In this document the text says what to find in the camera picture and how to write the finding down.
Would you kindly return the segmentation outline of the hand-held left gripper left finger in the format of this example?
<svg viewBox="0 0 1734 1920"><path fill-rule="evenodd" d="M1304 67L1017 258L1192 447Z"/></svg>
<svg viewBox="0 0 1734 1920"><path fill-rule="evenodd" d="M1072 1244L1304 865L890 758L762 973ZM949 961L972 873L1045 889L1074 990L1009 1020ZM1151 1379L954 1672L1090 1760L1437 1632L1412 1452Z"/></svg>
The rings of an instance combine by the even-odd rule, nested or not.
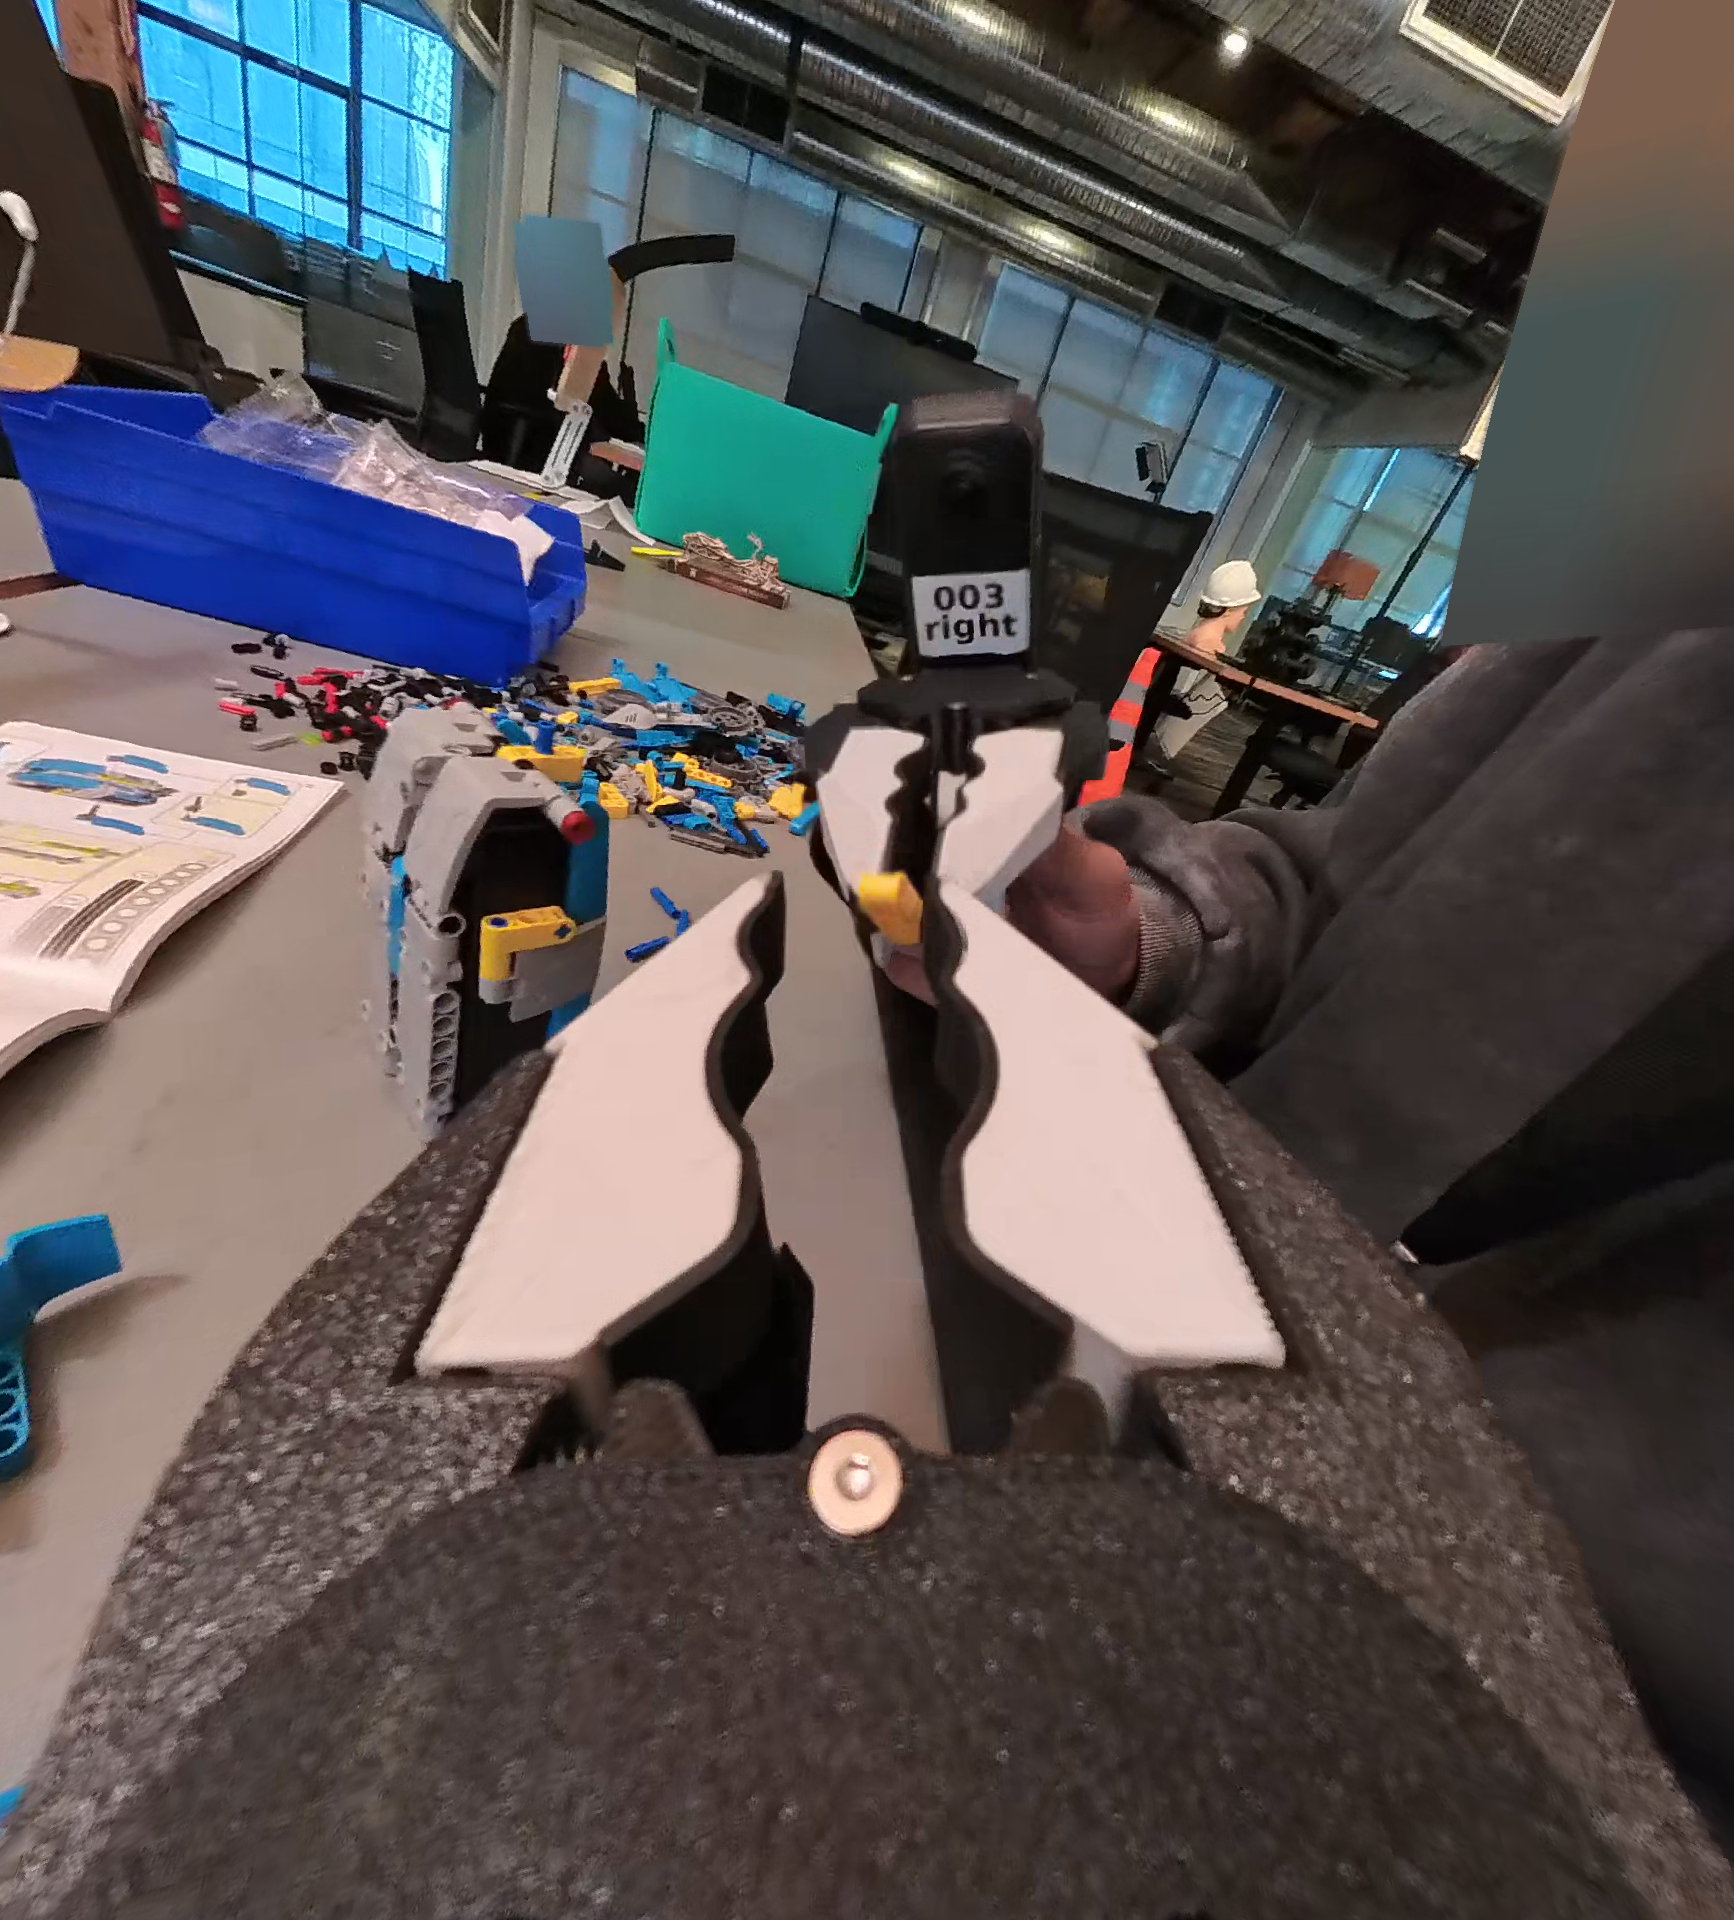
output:
<svg viewBox="0 0 1734 1920"><path fill-rule="evenodd" d="M784 939L784 878L745 880L549 1042L420 1380L558 1380L593 1429L658 1380L716 1448L803 1439L813 1285L770 1234L749 1128Z"/></svg>

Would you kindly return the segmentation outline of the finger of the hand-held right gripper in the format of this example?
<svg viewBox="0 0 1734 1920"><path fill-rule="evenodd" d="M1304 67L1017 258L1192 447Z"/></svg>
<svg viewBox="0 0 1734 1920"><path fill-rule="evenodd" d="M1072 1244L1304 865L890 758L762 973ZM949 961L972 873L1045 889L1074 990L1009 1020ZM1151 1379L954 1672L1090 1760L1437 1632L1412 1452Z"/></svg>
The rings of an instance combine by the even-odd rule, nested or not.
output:
<svg viewBox="0 0 1734 1920"><path fill-rule="evenodd" d="M966 772L939 776L939 880L1002 911L1069 812L1060 730L976 736Z"/></svg>
<svg viewBox="0 0 1734 1920"><path fill-rule="evenodd" d="M817 865L851 909L856 880L903 873L925 896L934 851L934 750L916 728L817 728Z"/></svg>

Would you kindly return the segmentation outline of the person's right forearm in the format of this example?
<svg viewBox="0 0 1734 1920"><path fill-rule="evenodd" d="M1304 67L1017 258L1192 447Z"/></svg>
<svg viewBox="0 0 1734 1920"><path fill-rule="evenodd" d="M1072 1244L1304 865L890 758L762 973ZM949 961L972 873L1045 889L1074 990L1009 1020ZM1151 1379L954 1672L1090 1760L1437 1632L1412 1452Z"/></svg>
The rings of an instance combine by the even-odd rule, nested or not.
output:
<svg viewBox="0 0 1734 1920"><path fill-rule="evenodd" d="M1734 1164L1734 629L1480 645L1322 806L1074 829L1127 1012L1426 1265Z"/></svg>

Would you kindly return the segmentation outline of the grey desk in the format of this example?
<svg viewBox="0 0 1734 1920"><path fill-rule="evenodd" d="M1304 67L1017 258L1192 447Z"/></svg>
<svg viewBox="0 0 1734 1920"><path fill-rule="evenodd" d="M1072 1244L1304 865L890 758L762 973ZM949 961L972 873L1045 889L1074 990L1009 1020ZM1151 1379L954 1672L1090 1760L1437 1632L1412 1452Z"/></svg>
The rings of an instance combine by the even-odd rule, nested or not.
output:
<svg viewBox="0 0 1734 1920"><path fill-rule="evenodd" d="M0 582L55 571L29 494L0 480ZM256 771L216 709L247 637L88 587L24 592L0 639L0 722ZM873 679L851 610L781 612L643 560L591 574L558 661L667 663L688 682L779 692L819 715ZM774 1073L751 1114L769 1224L815 1283L808 1412L868 1415L946 1451L922 1256L884 1071L879 976L811 868L773 835L789 893L769 1002ZM113 1572L233 1358L296 1277L419 1150L365 1020L374 950L351 781L278 861L171 937L113 1022L0 1082L0 1251L19 1231L110 1215L124 1277L48 1308L34 1336L36 1452L0 1485L0 1791L46 1747Z"/></svg>

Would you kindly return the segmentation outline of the person's right hand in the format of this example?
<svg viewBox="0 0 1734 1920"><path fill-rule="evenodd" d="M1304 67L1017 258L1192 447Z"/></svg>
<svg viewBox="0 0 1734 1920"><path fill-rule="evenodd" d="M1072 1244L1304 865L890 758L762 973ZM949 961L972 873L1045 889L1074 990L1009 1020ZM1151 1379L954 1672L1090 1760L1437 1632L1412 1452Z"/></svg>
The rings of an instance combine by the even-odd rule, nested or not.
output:
<svg viewBox="0 0 1734 1920"><path fill-rule="evenodd" d="M1140 1020L1157 956L1151 903L1125 857L1062 824L1006 891L1010 923L1084 988Z"/></svg>

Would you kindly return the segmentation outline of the black display panel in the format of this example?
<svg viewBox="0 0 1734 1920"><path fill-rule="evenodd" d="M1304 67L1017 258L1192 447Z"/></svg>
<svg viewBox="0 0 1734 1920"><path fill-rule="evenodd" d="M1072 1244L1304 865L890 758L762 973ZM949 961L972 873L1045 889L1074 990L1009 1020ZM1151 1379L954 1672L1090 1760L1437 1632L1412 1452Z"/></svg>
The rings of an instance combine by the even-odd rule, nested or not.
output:
<svg viewBox="0 0 1734 1920"><path fill-rule="evenodd" d="M1047 473L1034 665L1111 715L1214 525Z"/></svg>

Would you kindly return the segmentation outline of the black television screen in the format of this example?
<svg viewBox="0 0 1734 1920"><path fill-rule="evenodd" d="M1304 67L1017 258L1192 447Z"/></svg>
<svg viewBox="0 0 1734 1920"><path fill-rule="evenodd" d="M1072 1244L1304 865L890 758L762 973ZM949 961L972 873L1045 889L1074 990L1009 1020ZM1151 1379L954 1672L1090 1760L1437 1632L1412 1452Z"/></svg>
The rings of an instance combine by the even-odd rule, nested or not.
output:
<svg viewBox="0 0 1734 1920"><path fill-rule="evenodd" d="M875 434L889 410L944 395L1009 390L1009 374L983 366L921 322L879 306L806 296L784 403L798 412Z"/></svg>

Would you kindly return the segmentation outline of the green plastic bin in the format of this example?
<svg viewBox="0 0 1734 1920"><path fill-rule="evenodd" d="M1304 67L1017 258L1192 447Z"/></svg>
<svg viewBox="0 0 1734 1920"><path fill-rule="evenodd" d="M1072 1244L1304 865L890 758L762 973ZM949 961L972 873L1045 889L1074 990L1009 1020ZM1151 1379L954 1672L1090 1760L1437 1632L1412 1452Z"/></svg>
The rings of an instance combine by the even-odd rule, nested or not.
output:
<svg viewBox="0 0 1734 1920"><path fill-rule="evenodd" d="M692 368L663 321L635 523L670 547L688 535L739 558L758 547L789 589L851 601L897 420L889 405L862 433Z"/></svg>

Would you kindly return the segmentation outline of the small wooden model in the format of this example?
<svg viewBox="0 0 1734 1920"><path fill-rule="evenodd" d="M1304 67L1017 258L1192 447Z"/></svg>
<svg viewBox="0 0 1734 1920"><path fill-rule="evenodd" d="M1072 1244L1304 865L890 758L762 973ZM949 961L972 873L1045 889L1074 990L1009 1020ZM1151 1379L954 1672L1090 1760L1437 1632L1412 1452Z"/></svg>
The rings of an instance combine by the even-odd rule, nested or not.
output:
<svg viewBox="0 0 1734 1920"><path fill-rule="evenodd" d="M714 589L755 606L783 612L791 605L783 565L751 537L751 550L739 553L726 540L704 533L686 535L681 547L650 553L677 579Z"/></svg>

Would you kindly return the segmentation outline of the grey blue brick car model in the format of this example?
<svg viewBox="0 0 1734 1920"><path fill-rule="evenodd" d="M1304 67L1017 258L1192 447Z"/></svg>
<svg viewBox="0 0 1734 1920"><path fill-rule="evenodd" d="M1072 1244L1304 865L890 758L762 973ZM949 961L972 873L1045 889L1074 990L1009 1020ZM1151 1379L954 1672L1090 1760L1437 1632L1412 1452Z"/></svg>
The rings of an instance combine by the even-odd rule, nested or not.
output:
<svg viewBox="0 0 1734 1920"><path fill-rule="evenodd" d="M365 801L369 1026L420 1140L593 1005L610 816L467 705L396 717Z"/></svg>

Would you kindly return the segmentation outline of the black office chair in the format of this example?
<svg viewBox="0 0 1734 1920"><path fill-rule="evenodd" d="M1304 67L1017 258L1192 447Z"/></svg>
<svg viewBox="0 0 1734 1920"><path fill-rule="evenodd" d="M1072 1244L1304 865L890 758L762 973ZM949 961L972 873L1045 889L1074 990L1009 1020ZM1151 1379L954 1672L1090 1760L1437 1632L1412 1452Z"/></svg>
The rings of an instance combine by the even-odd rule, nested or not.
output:
<svg viewBox="0 0 1734 1920"><path fill-rule="evenodd" d="M458 280L407 271L409 303L422 363L422 406L415 447L447 465L480 454L484 389L478 378L467 294Z"/></svg>

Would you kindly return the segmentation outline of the clear plastic bags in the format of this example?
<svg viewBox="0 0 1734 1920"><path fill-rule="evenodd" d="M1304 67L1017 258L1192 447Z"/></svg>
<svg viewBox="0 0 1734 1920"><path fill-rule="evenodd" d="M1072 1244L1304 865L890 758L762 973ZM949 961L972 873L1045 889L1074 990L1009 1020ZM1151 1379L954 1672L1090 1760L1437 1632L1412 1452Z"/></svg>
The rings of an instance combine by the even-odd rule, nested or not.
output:
<svg viewBox="0 0 1734 1920"><path fill-rule="evenodd" d="M283 373L211 418L198 445L260 468L503 539L532 569L555 547L536 503L464 463L415 449L393 423L332 412L302 373Z"/></svg>

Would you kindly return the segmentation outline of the person's grey sweatshirt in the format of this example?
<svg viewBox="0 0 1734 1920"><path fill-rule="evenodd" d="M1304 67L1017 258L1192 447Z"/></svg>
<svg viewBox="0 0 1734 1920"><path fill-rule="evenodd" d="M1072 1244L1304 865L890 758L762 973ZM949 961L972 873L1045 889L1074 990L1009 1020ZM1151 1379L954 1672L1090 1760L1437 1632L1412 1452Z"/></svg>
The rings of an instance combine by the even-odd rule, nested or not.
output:
<svg viewBox="0 0 1734 1920"><path fill-rule="evenodd" d="M1406 1244L1734 1864L1734 1185L1465 1260Z"/></svg>

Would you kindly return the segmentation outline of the white ceiling vent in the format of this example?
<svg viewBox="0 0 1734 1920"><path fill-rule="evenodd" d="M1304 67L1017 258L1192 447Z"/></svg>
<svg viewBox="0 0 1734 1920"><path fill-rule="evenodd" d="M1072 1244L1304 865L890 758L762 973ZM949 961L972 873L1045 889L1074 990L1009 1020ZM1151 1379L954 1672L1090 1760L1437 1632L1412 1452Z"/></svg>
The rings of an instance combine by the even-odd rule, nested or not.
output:
<svg viewBox="0 0 1734 1920"><path fill-rule="evenodd" d="M1550 128L1567 125L1610 3L1408 3L1403 37Z"/></svg>

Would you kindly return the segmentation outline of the metal ceiling duct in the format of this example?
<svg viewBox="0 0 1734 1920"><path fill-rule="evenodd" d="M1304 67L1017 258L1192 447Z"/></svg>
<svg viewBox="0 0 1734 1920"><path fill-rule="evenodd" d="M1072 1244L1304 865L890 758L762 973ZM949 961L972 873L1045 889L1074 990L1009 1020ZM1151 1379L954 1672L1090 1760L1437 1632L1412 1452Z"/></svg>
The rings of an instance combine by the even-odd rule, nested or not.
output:
<svg viewBox="0 0 1734 1920"><path fill-rule="evenodd" d="M815 57L851 59L916 85L939 116L1036 142L1117 189L1136 191L1338 280L1396 276L1408 247L1453 238L1459 265L1537 240L1548 213L1548 152L1524 180L1482 165L1465 132L1434 139L1408 119L1332 90L1278 52L1264 68L1218 71L1212 39L1161 26L1164 67L1192 67L1209 100L1151 85L1129 60L1100 59L1047 32L1014 4L946 3L612 3L598 12L679 41L773 88Z"/></svg>

